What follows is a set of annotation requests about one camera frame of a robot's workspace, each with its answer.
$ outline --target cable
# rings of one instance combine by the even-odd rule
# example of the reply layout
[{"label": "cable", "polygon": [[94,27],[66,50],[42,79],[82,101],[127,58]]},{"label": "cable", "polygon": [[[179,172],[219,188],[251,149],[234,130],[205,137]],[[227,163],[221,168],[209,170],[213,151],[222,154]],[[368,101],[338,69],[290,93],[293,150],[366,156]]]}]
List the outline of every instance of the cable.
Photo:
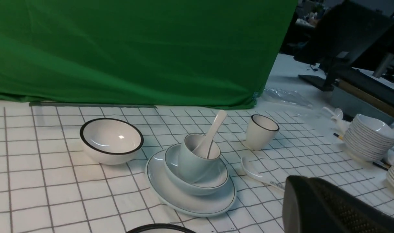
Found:
[{"label": "cable", "polygon": [[310,66],[310,68],[311,68],[313,71],[318,72],[319,69],[313,68],[312,65],[309,65],[309,66]]}]

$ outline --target white grid tablecloth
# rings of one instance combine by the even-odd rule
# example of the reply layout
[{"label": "white grid tablecloth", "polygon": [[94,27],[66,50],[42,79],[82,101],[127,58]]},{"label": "white grid tablecloth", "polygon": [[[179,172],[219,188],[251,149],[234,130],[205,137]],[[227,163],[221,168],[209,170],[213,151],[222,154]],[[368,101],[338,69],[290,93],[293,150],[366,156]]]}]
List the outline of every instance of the white grid tablecloth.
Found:
[{"label": "white grid tablecloth", "polygon": [[[394,217],[394,192],[385,171],[363,168],[290,112],[228,111],[215,142],[237,187],[226,213],[196,218],[162,205],[148,186],[145,163],[189,133],[206,133],[210,109],[96,107],[0,108],[0,233],[124,233],[151,223],[172,223],[198,233],[283,232],[283,195],[247,177],[240,158],[255,155],[277,162],[288,174],[321,177]],[[272,117],[281,131],[262,151],[241,143],[251,114]],[[138,158],[100,165],[80,145],[80,126],[94,118],[117,118],[144,135]],[[267,164],[256,162],[266,172]],[[284,176],[275,173],[284,182]]]}]

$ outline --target computer monitor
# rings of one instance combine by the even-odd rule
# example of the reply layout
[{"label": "computer monitor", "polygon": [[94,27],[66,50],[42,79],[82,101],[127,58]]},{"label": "computer monitor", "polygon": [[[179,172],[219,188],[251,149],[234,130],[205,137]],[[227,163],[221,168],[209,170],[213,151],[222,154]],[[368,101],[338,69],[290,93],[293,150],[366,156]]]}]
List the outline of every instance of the computer monitor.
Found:
[{"label": "computer monitor", "polygon": [[[338,65],[350,65],[371,44],[394,25],[394,20],[359,4],[344,1],[318,23],[312,38],[294,59],[329,72]],[[299,75],[322,91],[332,91],[335,80],[315,75]]]}]

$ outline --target pen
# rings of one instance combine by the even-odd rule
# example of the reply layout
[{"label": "pen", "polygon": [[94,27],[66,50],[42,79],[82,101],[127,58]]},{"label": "pen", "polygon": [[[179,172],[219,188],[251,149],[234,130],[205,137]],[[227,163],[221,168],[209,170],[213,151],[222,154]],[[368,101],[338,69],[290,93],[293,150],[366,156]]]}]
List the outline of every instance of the pen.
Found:
[{"label": "pen", "polygon": [[343,136],[340,136],[339,134],[336,134],[336,133],[333,133],[333,135],[334,135],[335,137],[337,137],[338,139],[343,140]]},{"label": "pen", "polygon": [[385,168],[384,166],[378,164],[377,162],[372,162],[373,165],[377,166],[378,168],[384,169],[385,171],[388,171],[388,168]]}]

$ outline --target black rim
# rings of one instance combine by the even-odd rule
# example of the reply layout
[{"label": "black rim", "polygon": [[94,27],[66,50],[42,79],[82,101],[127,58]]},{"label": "black rim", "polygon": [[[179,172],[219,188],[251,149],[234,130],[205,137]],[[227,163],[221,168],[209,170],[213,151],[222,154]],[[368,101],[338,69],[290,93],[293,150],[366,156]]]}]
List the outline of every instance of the black rim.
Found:
[{"label": "black rim", "polygon": [[272,129],[264,128],[263,126],[257,124],[257,122],[256,122],[256,121],[254,120],[254,118],[253,118],[254,116],[262,116],[262,117],[267,118],[267,119],[269,119],[269,120],[271,120],[271,121],[273,121],[273,120],[270,119],[270,118],[268,118],[267,116],[260,115],[260,114],[254,114],[254,115],[252,115],[252,116],[251,116],[251,120],[252,120],[256,125],[258,125],[260,128],[263,128],[263,129],[268,130],[268,131],[279,131],[279,130],[280,130],[279,124],[277,124],[275,121],[273,121],[273,122],[277,125],[277,130],[272,130]]},{"label": "black rim", "polygon": [[[138,146],[137,148],[135,148],[135,149],[133,149],[133,150],[131,150],[131,151],[122,152],[122,153],[106,152],[106,151],[103,151],[103,150],[100,150],[100,149],[98,149],[98,148],[93,147],[90,143],[88,143],[88,141],[87,141],[87,140],[85,139],[85,137],[83,136],[83,130],[85,130],[85,127],[86,127],[89,123],[94,122],[94,121],[99,121],[99,120],[120,121],[120,122],[123,122],[123,123],[125,123],[125,124],[131,126],[132,128],[134,128],[134,129],[138,132],[139,136],[141,137],[141,143],[139,143],[139,146]],[[126,122],[126,121],[121,121],[121,120],[114,119],[114,118],[98,118],[98,119],[90,120],[90,121],[88,121],[88,122],[86,122],[85,124],[82,125],[82,127],[81,127],[80,130],[79,130],[79,135],[80,135],[80,138],[82,139],[83,143],[85,143],[86,145],[88,145],[90,148],[92,148],[92,149],[94,149],[94,150],[96,150],[96,151],[99,151],[99,152],[101,152],[101,153],[108,154],[108,155],[126,155],[126,154],[130,154],[130,153],[133,153],[133,152],[139,150],[139,149],[142,147],[142,145],[144,144],[144,136],[142,136],[141,132],[140,132],[135,126],[129,124],[129,123]]]},{"label": "black rim", "polygon": [[190,229],[187,229],[185,227],[180,227],[177,225],[173,225],[173,224],[148,224],[148,225],[134,228],[126,233],[139,233],[139,232],[144,232],[146,230],[152,230],[152,229],[171,229],[171,230],[177,230],[177,231],[184,232],[184,233],[195,233],[194,231],[192,231]]}]

